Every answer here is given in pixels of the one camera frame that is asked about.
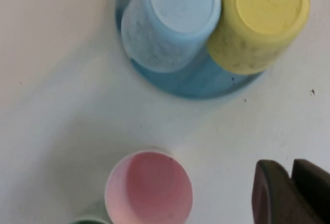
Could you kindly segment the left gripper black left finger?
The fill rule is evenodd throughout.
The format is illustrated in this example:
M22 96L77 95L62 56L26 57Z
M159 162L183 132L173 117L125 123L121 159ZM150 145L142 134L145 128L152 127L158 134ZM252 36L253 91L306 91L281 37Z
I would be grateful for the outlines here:
M252 190L254 223L319 223L287 171L273 160L259 160Z

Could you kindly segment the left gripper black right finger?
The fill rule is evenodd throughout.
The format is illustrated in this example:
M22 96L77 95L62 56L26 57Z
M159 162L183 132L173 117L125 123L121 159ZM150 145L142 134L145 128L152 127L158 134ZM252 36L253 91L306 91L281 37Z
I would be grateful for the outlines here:
M291 179L318 217L329 223L329 173L305 159L295 159Z

